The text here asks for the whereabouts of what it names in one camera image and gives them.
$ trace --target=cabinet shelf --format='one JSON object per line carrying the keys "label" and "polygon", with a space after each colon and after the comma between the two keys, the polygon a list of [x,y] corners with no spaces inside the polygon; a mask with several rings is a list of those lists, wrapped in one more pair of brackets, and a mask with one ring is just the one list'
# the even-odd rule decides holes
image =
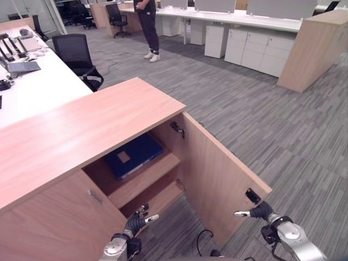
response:
{"label": "cabinet shelf", "polygon": [[109,197],[110,201],[120,209],[174,169],[179,163],[180,160],[173,153],[165,151],[158,158],[151,160],[121,181],[116,179],[103,159],[95,161],[84,170]]}

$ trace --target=white desk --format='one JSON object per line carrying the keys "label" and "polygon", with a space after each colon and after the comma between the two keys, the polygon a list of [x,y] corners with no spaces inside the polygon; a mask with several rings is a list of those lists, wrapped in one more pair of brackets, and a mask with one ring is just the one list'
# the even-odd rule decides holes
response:
{"label": "white desk", "polygon": [[[315,7],[315,11],[322,11],[322,12],[324,12],[327,9],[327,7],[328,7],[328,5],[320,5],[320,4],[318,4]],[[335,7],[335,10],[348,10],[348,6],[346,6],[346,7]]]}
{"label": "white desk", "polygon": [[[6,33],[15,37],[21,28],[7,30]],[[11,89],[0,91],[0,128],[92,93],[51,49],[45,56],[38,57],[36,62],[40,71],[24,74],[15,79]],[[6,75],[6,70],[0,66],[0,78]]]}
{"label": "white desk", "polygon": [[[134,13],[133,8],[123,9],[122,12]],[[196,11],[194,8],[188,7],[187,10],[178,8],[164,8],[159,9],[156,13],[162,17],[180,17],[184,20],[192,19],[208,22],[221,22],[239,24],[243,26],[251,26],[258,28],[266,28],[273,30],[280,30],[284,32],[297,33],[301,27],[300,20],[290,20],[281,18],[270,18],[264,16],[251,16],[246,14],[246,10],[235,10],[234,13],[216,13],[206,11]],[[184,22],[184,43],[186,44],[187,30]]]}

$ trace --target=desk partition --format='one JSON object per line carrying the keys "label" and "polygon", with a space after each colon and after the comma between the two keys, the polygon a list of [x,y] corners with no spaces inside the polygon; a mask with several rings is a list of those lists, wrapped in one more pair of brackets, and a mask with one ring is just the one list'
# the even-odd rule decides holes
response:
{"label": "desk partition", "polygon": [[195,9],[199,11],[233,13],[235,0],[195,0]]}
{"label": "desk partition", "polygon": [[300,20],[311,17],[318,0],[249,0],[247,14]]}
{"label": "desk partition", "polygon": [[161,0],[161,7],[176,7],[181,9],[187,9],[187,2],[188,0]]}

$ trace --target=person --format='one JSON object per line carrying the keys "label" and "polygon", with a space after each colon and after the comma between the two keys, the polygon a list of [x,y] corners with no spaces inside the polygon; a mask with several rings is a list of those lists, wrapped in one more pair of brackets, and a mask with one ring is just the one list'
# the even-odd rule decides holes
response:
{"label": "person", "polygon": [[144,36],[150,48],[145,59],[154,63],[161,59],[159,55],[159,40],[156,32],[156,3],[155,0],[136,0],[134,1],[135,10],[138,12],[140,24]]}

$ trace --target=gray carpet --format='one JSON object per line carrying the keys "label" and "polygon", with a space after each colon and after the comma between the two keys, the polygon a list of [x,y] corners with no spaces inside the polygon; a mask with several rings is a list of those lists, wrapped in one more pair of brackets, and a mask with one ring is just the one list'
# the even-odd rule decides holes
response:
{"label": "gray carpet", "polygon": [[[277,78],[204,56],[204,47],[181,36],[160,38],[162,60],[150,64],[141,33],[113,39],[104,30],[85,33],[103,88],[140,77],[185,103],[187,111],[274,190],[268,201],[305,228],[330,258],[348,256],[348,53],[300,94],[276,86]],[[247,220],[222,249],[230,257],[274,260],[260,235],[261,221]],[[204,229],[183,197],[141,235],[138,260],[196,256]],[[201,241],[208,255],[215,246]],[[279,248],[281,256],[284,251]]]}

